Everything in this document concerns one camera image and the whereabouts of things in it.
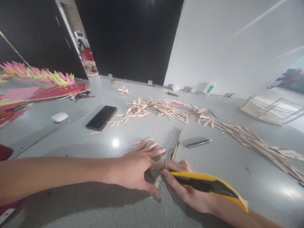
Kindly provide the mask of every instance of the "black wall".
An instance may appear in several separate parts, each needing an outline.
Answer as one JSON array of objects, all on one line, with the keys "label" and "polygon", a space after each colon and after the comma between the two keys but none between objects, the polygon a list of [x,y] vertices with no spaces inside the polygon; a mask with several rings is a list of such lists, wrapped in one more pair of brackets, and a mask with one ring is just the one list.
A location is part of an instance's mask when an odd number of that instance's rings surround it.
[{"label": "black wall", "polygon": [[22,59],[0,35],[0,64],[3,62],[11,63],[11,61],[23,63]]},{"label": "black wall", "polygon": [[75,0],[100,74],[163,85],[183,0]]},{"label": "black wall", "polygon": [[1,0],[0,30],[31,66],[88,79],[55,0]]}]

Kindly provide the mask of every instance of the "glue tube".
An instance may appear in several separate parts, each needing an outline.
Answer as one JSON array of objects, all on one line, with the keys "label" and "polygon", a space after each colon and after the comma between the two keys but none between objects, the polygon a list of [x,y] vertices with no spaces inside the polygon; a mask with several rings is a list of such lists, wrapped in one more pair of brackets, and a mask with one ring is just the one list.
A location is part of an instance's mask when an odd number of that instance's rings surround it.
[{"label": "glue tube", "polygon": [[210,94],[211,90],[213,90],[213,88],[215,87],[215,85],[216,85],[216,83],[213,83],[213,84],[211,84],[211,85],[209,86],[209,88],[208,88],[208,90],[207,90],[207,92],[206,92],[207,95]]}]

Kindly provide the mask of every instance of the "pen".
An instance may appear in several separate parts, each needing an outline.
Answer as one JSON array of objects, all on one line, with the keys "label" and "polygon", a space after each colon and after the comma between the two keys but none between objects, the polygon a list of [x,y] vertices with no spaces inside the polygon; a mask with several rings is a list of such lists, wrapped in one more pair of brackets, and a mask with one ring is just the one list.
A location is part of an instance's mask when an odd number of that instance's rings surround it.
[{"label": "pen", "polygon": [[193,144],[189,144],[186,147],[189,149],[189,148],[192,148],[192,147],[195,147],[195,146],[204,145],[204,144],[209,143],[211,141],[212,141],[212,139],[207,139],[207,140],[204,140],[204,141],[200,141],[200,142],[196,142],[196,143],[193,143]]}]

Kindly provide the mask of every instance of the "hand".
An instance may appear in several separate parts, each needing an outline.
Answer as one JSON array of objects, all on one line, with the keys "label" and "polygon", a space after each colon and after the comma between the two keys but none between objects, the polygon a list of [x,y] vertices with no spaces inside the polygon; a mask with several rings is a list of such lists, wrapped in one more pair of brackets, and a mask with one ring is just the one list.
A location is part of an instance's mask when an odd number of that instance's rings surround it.
[{"label": "hand", "polygon": [[160,200],[161,194],[154,184],[148,183],[144,179],[144,172],[149,169],[161,170],[163,164],[152,160],[166,151],[165,148],[151,151],[157,146],[154,142],[147,146],[147,141],[140,144],[139,147],[125,154],[117,159],[115,167],[118,170],[115,175],[115,184],[121,185],[130,189],[144,190],[149,193],[151,197]]},{"label": "hand", "polygon": [[217,196],[210,193],[197,191],[190,187],[182,186],[170,173],[177,172],[194,172],[186,160],[179,163],[165,159],[162,173],[166,178],[166,186],[171,193],[176,193],[190,207],[201,213],[212,213],[216,205]]}]

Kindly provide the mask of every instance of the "smartphone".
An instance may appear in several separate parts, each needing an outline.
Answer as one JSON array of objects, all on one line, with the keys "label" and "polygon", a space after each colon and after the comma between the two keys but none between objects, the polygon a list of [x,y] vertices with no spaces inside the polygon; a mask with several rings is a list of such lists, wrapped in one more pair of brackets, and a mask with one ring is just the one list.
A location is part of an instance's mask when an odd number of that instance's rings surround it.
[{"label": "smartphone", "polygon": [[114,116],[116,112],[116,107],[103,107],[103,109],[99,113],[97,113],[97,115],[94,116],[93,119],[91,119],[91,121],[86,125],[86,128],[96,131],[102,131],[103,128],[107,125],[107,122]]}]

